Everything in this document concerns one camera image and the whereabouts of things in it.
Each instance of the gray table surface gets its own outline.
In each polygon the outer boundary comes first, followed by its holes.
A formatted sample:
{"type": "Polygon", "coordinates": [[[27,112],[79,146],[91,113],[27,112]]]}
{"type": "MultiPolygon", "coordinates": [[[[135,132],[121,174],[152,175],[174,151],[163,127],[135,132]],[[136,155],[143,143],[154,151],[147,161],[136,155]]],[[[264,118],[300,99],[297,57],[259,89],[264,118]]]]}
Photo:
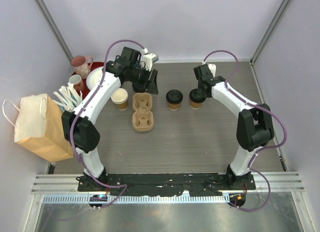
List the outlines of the gray table surface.
{"type": "MultiPolygon", "coordinates": [[[[194,110],[189,106],[189,92],[197,87],[193,68],[198,63],[155,64],[158,70],[159,94],[153,95],[154,128],[136,132],[132,125],[131,83],[122,87],[128,91],[129,107],[120,111],[107,102],[95,124],[101,135],[98,151],[108,173],[174,173],[224,172],[235,157],[237,119],[223,104],[207,99],[194,110]],[[181,107],[168,109],[166,93],[178,89],[183,93],[181,107]]],[[[228,77],[235,63],[216,63],[216,75],[228,77]]],[[[248,62],[241,62],[238,73],[230,81],[234,89],[248,99],[260,103],[260,97],[248,62]]],[[[282,171],[275,149],[262,152],[254,168],[261,171],[282,171]]],[[[60,161],[55,173],[81,173],[76,159],[60,161]]]]}

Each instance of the black coffee lid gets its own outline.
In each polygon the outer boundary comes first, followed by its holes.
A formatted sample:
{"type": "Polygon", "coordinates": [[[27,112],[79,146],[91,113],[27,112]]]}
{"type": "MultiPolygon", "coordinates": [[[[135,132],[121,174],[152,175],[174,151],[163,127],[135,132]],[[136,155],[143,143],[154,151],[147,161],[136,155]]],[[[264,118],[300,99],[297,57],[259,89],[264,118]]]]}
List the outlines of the black coffee lid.
{"type": "Polygon", "coordinates": [[[203,96],[198,95],[197,90],[198,90],[197,88],[192,89],[190,94],[189,94],[189,98],[194,103],[203,103],[206,100],[206,98],[203,97],[203,96]]]}
{"type": "Polygon", "coordinates": [[[176,89],[172,89],[169,92],[167,92],[165,98],[168,103],[179,104],[180,102],[182,102],[182,99],[184,97],[182,95],[182,92],[180,92],[179,90],[176,90],[176,89]]]}

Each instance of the metal pole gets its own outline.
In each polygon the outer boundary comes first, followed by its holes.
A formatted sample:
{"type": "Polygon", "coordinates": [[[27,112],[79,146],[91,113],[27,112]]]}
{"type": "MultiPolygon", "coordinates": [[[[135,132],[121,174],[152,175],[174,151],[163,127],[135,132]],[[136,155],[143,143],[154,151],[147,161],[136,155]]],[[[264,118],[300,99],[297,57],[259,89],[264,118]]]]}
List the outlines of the metal pole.
{"type": "Polygon", "coordinates": [[[289,6],[290,2],[292,0],[282,0],[281,5],[279,6],[277,12],[275,13],[275,16],[273,17],[268,29],[266,30],[258,48],[256,49],[252,59],[251,59],[251,64],[254,65],[255,62],[257,61],[261,51],[263,50],[263,48],[265,47],[266,43],[268,42],[270,36],[272,35],[272,33],[274,32],[276,26],[278,25],[280,19],[282,18],[282,16],[284,15],[287,7],[289,6]]]}
{"type": "Polygon", "coordinates": [[[56,23],[54,22],[53,18],[51,17],[50,12],[48,11],[44,1],[43,0],[35,0],[35,2],[38,5],[40,11],[42,12],[46,22],[48,23],[49,27],[51,28],[55,38],[57,39],[58,43],[60,44],[65,55],[71,61],[73,56],[72,56],[64,38],[62,37],[58,27],[56,26],[56,23]]]}

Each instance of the black mounting plate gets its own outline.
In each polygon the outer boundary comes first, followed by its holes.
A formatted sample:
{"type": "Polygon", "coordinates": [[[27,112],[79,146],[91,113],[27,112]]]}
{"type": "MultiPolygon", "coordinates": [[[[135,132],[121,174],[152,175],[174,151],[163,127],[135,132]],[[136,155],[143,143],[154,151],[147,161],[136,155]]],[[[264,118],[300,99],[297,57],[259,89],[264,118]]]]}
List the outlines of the black mounting plate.
{"type": "MultiPolygon", "coordinates": [[[[127,184],[124,196],[179,196],[188,190],[190,196],[221,195],[221,190],[243,190],[243,186],[231,187],[227,176],[218,173],[162,173],[162,174],[109,174],[109,185],[127,184]]],[[[255,190],[253,175],[246,180],[247,190],[255,190]]],[[[78,191],[106,191],[95,187],[78,185],[78,191]]],[[[119,195],[121,189],[111,189],[111,195],[119,195]]]]}

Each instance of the bag handle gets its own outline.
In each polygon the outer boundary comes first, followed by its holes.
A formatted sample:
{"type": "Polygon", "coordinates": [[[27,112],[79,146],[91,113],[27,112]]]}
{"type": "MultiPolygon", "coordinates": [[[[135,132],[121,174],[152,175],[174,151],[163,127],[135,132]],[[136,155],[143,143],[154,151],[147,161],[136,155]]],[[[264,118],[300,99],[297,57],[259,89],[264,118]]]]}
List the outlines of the bag handle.
{"type": "Polygon", "coordinates": [[[43,100],[45,100],[45,105],[47,105],[47,99],[46,98],[42,98],[41,99],[41,103],[40,103],[40,114],[41,114],[41,117],[43,118],[43,120],[46,122],[47,120],[45,119],[46,117],[44,117],[43,115],[42,115],[42,101],[43,100]]]}
{"type": "Polygon", "coordinates": [[[6,101],[9,101],[19,112],[20,112],[20,109],[10,100],[10,99],[5,99],[4,101],[3,101],[3,103],[2,103],[2,113],[3,113],[3,115],[4,115],[4,117],[8,120],[8,122],[10,123],[10,124],[12,124],[12,126],[13,127],[16,127],[15,125],[14,125],[14,123],[12,123],[11,122],[11,120],[7,117],[7,115],[6,115],[6,113],[5,113],[5,102],[6,101]]]}

